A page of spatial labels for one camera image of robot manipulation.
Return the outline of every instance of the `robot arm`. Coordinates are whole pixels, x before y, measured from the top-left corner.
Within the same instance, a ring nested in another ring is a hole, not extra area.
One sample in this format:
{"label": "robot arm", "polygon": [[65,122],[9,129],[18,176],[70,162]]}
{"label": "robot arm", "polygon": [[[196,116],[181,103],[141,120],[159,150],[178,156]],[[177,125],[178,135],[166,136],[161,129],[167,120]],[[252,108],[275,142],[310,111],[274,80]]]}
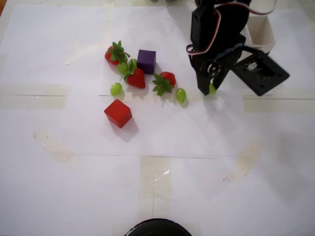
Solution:
{"label": "robot arm", "polygon": [[[249,12],[266,15],[249,8],[251,0],[195,0],[197,9],[192,13],[191,45],[187,52],[196,71],[198,88],[209,94],[212,81],[216,89],[232,70],[258,96],[262,96],[283,81],[289,74],[260,50],[246,47],[240,33]],[[252,55],[237,63],[242,51]]]}

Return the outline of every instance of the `strawberry leaves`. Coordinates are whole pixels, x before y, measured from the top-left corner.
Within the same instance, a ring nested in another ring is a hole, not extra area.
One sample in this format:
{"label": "strawberry leaves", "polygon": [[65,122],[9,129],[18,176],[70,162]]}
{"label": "strawberry leaves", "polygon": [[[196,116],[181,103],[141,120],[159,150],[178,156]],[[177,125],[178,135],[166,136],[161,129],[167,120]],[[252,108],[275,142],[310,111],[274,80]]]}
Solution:
{"label": "strawberry leaves", "polygon": [[118,60],[119,63],[127,63],[127,60],[130,57],[128,53],[125,53],[121,41],[119,41],[118,44],[113,42],[113,48],[108,50],[108,52],[112,55],[110,57],[110,60],[111,61]]}
{"label": "strawberry leaves", "polygon": [[172,92],[174,86],[170,85],[169,80],[164,79],[163,76],[154,73],[154,78],[156,80],[153,83],[156,85],[153,89],[154,92],[157,91],[158,96],[163,96],[165,92]]}
{"label": "strawberry leaves", "polygon": [[134,70],[135,70],[136,68],[137,68],[137,67],[133,64],[133,61],[131,60],[131,61],[129,62],[129,72],[128,72],[128,74],[124,77],[124,80],[126,80],[129,75],[133,75],[133,74],[134,74]]}

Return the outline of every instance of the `white container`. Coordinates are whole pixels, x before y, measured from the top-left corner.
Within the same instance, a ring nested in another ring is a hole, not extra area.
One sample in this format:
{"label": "white container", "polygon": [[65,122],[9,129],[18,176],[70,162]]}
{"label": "white container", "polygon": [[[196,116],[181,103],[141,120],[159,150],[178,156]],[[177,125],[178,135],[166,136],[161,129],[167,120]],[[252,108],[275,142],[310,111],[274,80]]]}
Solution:
{"label": "white container", "polygon": [[[267,16],[250,16],[243,30],[246,37],[245,45],[262,50],[265,53],[271,52],[276,41]],[[251,53],[243,52],[240,60],[245,59]]]}

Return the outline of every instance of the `red wire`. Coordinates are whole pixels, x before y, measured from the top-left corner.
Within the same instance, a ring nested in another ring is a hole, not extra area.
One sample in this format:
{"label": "red wire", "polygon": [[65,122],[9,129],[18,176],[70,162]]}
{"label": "red wire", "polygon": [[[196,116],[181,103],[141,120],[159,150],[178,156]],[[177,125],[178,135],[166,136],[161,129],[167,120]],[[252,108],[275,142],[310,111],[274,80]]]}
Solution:
{"label": "red wire", "polygon": [[218,15],[218,21],[217,21],[217,26],[216,26],[215,33],[213,34],[213,37],[212,37],[212,39],[211,39],[211,42],[210,42],[209,46],[206,48],[206,50],[204,50],[204,51],[199,51],[199,52],[189,52],[189,51],[188,51],[188,48],[189,48],[189,47],[187,47],[186,50],[187,50],[187,52],[188,52],[188,55],[194,56],[194,55],[204,54],[204,53],[208,52],[209,49],[211,48],[211,46],[212,46],[214,40],[216,39],[217,33],[218,33],[218,31],[219,31],[220,22],[221,22],[221,13],[220,13],[218,10],[215,9],[215,14]]}

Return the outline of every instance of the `black round object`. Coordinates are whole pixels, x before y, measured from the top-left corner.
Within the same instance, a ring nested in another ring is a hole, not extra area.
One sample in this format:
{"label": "black round object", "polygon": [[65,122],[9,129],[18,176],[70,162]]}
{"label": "black round object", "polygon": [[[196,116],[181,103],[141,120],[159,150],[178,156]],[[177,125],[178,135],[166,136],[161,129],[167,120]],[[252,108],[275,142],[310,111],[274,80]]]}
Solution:
{"label": "black round object", "polygon": [[191,236],[191,234],[173,221],[151,219],[136,225],[125,236]]}

